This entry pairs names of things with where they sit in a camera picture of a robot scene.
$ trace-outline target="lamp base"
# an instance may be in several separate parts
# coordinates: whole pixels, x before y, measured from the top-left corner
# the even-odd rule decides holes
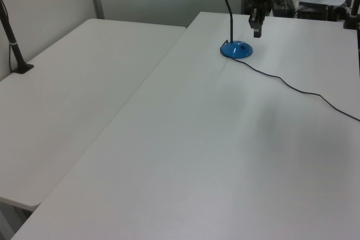
[[[234,42],[226,41],[220,48],[220,53],[228,58],[245,58],[253,54],[253,48],[245,42],[236,40]]]
[[[27,73],[29,70],[31,70],[33,67],[34,67],[34,65],[32,65],[32,64],[26,64],[26,65],[22,66],[20,69],[19,68],[14,69],[12,72],[24,74],[24,73]]]

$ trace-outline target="black cable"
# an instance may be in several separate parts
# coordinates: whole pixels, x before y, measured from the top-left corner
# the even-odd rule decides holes
[[[347,114],[346,112],[343,112],[342,110],[336,108],[334,105],[332,105],[329,101],[327,101],[327,100],[326,100],[322,95],[320,95],[320,94],[312,93],[312,92],[305,92],[305,91],[298,90],[298,89],[296,89],[295,87],[292,87],[292,86],[291,86],[290,84],[288,84],[287,82],[285,82],[285,81],[283,80],[283,78],[281,78],[281,77],[279,77],[279,76],[264,73],[264,72],[262,72],[262,71],[260,71],[260,70],[255,69],[254,67],[250,66],[250,65],[249,65],[248,63],[246,63],[246,62],[243,62],[243,61],[240,61],[240,60],[238,60],[238,59],[231,58],[231,57],[229,57],[229,58],[230,58],[230,59],[233,59],[233,60],[236,61],[236,62],[239,62],[239,63],[242,63],[242,64],[246,65],[247,67],[251,68],[252,70],[256,71],[257,73],[263,74],[263,75],[268,76],[268,77],[280,79],[280,80],[281,80],[284,84],[286,84],[289,88],[291,88],[292,90],[295,90],[295,91],[297,91],[297,92],[299,92],[299,93],[301,93],[301,94],[313,95],[313,96],[321,97],[321,98],[322,98],[327,104],[329,104],[334,110],[336,110],[336,111],[338,111],[339,113],[341,113],[341,114],[343,114],[343,115],[346,115],[346,116],[348,116],[348,117],[350,117],[350,118],[352,118],[352,119],[360,122],[360,119],[358,119],[358,118],[356,118],[356,117],[354,117],[354,116],[352,116],[352,115],[349,115],[349,114]]]
[[[232,20],[232,11],[228,0],[225,0],[226,6],[230,13],[230,42],[233,43],[233,20]]]

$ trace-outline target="table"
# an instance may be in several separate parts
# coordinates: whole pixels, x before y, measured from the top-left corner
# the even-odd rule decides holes
[[[199,14],[13,240],[357,240],[360,123],[222,57],[228,25]],[[360,117],[355,31],[234,26],[247,63]]]
[[[184,28],[88,20],[0,83],[0,201],[33,211]]]

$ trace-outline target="black pole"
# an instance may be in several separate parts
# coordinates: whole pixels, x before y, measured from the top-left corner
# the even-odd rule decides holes
[[[225,0],[226,6],[229,9],[230,13],[230,42],[233,43],[233,20],[232,20],[232,11],[228,0]]]
[[[20,52],[20,48],[19,45],[17,45],[17,41],[15,39],[14,33],[11,29],[11,25],[5,10],[5,6],[3,4],[4,2],[2,0],[0,0],[0,20],[2,23],[2,26],[4,27],[5,33],[7,35],[7,39],[9,40],[9,45],[12,48],[12,51],[15,55],[16,61],[17,61],[17,69],[14,70],[15,73],[20,73],[20,74],[24,74],[27,71],[31,70],[34,65],[31,64],[27,64],[24,59],[23,56]]]
[[[360,0],[354,0],[354,4],[353,4],[351,14],[350,14],[351,16],[357,17],[359,6],[360,6]]]

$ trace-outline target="power cord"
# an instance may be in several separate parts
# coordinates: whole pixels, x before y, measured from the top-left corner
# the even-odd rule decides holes
[[[297,91],[297,92],[299,92],[299,93],[301,93],[301,94],[313,95],[313,96],[320,97],[320,98],[322,98],[328,105],[330,105],[335,111],[338,111],[339,113],[341,113],[341,114],[343,114],[343,115],[346,115],[346,116],[348,116],[348,117],[350,117],[350,118],[352,118],[352,119],[360,122],[360,119],[358,119],[358,118],[356,118],[356,117],[354,117],[354,116],[352,116],[352,115],[349,115],[349,114],[347,114],[346,112],[343,112],[342,110],[336,108],[334,105],[332,105],[329,101],[327,101],[327,100],[326,100],[322,95],[320,95],[320,94],[312,93],[312,92],[305,92],[305,91],[302,91],[302,90],[298,90],[298,89],[296,89],[295,87],[292,87],[292,86],[291,86],[290,84],[288,84],[287,82],[285,82],[285,81],[283,80],[283,78],[281,78],[281,77],[279,77],[279,76],[264,73],[264,72],[262,72],[262,71],[260,71],[260,70],[255,69],[254,67],[250,66],[250,65],[249,65],[248,63],[246,63],[246,62],[243,62],[243,61],[240,61],[240,60],[238,60],[238,59],[231,58],[231,57],[229,57],[229,58],[232,59],[232,60],[234,60],[234,61],[236,61],[236,62],[239,62],[239,63],[241,63],[241,64],[244,64],[245,66],[251,68],[252,70],[256,71],[257,73],[263,74],[263,75],[268,76],[268,77],[280,79],[286,86],[288,86],[288,87],[291,88],[292,90],[295,90],[295,91]]]
[[[1,0],[1,5],[3,6],[3,8],[5,10],[7,20],[9,20],[9,13],[7,12],[7,8],[6,8],[3,0]],[[11,68],[11,45],[10,44],[9,44],[9,69],[10,69],[10,73],[13,73],[12,68]]]

